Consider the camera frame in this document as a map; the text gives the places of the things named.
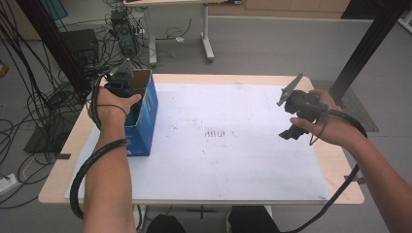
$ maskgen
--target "table surface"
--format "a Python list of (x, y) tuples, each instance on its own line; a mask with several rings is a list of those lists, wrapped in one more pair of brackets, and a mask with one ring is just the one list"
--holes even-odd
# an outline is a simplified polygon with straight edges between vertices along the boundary
[[(217, 84), (268, 84), (287, 85), (295, 76), (231, 76), (231, 75), (170, 75), (154, 74), (155, 83), (217, 83)], [(298, 85), (298, 89), (310, 90), (313, 88), (309, 79), (304, 78)], [(39, 200), (43, 203), (65, 204), (69, 200), (64, 197), (66, 189), (71, 182), (73, 171), (79, 154), (88, 138), (93, 122), (88, 118), (84, 108), (74, 126), (61, 153), (70, 153), (70, 159), (59, 159), (55, 162)], [(325, 177), (326, 187), (330, 196), (344, 182), (344, 176), (349, 175), (351, 168), (340, 147), (333, 146), (319, 140), (314, 145), (321, 171)], [(357, 183), (352, 183), (336, 200), (336, 204), (361, 204), (364, 197)]]
[(206, 4), (206, 3), (221, 3), (224, 0), (138, 0), (134, 2), (123, 1), (125, 7), (146, 7), (155, 5), (170, 5), (170, 4)]

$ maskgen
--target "black pole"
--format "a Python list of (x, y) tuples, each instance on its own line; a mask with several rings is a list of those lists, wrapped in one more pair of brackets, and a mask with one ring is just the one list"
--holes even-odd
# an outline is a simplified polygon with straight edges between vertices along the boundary
[(369, 58), (381, 45), (385, 37), (403, 14), (410, 0), (390, 0), (367, 29), (351, 58), (330, 88), (329, 93), (340, 102), (346, 90), (361, 72)]
[(79, 95), (82, 103), (84, 103), (91, 91), (91, 87), (79, 65), (73, 59), (72, 54), (64, 46), (59, 35), (60, 32), (54, 20), (43, 6), (42, 0), (17, 0), (17, 3), (48, 47), (51, 55)]

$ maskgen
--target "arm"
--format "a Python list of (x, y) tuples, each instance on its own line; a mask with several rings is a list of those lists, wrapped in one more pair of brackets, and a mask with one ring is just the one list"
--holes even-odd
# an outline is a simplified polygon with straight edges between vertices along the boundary
[[(313, 90), (334, 110), (335, 105), (326, 91)], [(314, 135), (319, 135), (324, 122), (311, 123), (302, 118), (291, 122)], [(394, 170), (382, 153), (348, 122), (330, 116), (321, 139), (345, 148), (358, 162), (370, 194), (391, 232), (412, 231), (412, 187)]]
[[(119, 98), (100, 88), (97, 103), (117, 105), (128, 113), (141, 98)], [(116, 107), (98, 107), (101, 132), (94, 150), (124, 139), (124, 112)], [(131, 178), (125, 147), (97, 160), (86, 174), (85, 232), (136, 232), (132, 212)]]

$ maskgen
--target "box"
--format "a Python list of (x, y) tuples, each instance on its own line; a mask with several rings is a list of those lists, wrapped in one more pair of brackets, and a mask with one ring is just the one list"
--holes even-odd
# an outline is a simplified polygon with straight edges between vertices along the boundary
[(155, 82), (151, 70), (133, 71), (133, 89), (142, 94), (140, 109), (137, 115), (127, 116), (124, 126), (128, 156), (148, 156), (151, 154), (152, 140), (155, 130), (155, 117), (157, 114), (157, 95)]

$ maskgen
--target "desk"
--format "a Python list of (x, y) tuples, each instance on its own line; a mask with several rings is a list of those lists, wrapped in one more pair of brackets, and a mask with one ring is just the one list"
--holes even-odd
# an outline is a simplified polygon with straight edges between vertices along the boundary
[[(287, 85), (295, 77), (286, 76), (230, 76), (230, 75), (170, 75), (154, 74), (154, 83), (219, 83), (219, 84), (267, 84), (267, 85)], [(309, 79), (303, 79), (298, 87), (302, 90), (313, 88)], [(70, 159), (57, 160), (51, 170), (42, 191), (39, 200), (49, 204), (68, 204), (69, 200), (64, 197), (66, 189), (71, 181), (73, 171), (79, 157), (79, 154), (88, 138), (89, 132), (93, 126), (91, 119), (88, 118), (86, 109), (83, 109), (78, 121), (76, 122), (62, 153), (70, 153)], [(322, 141), (314, 145), (315, 153), (320, 163), (321, 171), (325, 177), (326, 187), (330, 196), (344, 182), (344, 176), (349, 175), (351, 168), (340, 147), (333, 146)], [(357, 183), (348, 186), (345, 192), (337, 199), (336, 204), (361, 204), (364, 198), (361, 189)], [(139, 200), (133, 200), (134, 204), (142, 204)], [(172, 202), (167, 204), (193, 204), (184, 201)], [(256, 204), (256, 202), (242, 201), (231, 204)]]
[(203, 32), (201, 33), (201, 39), (203, 47), (206, 51), (206, 56), (210, 61), (213, 61), (215, 56), (213, 55), (212, 47), (209, 42), (209, 21), (208, 21), (208, 3), (220, 3), (223, 0), (139, 0), (135, 2), (127, 3), (124, 1), (124, 6), (129, 8), (141, 8), (145, 16), (146, 30), (149, 37), (149, 62), (152, 66), (157, 64), (156, 50), (155, 50), (155, 36), (152, 31), (151, 15), (149, 11), (150, 6), (163, 6), (163, 5), (176, 5), (176, 4), (203, 4)]

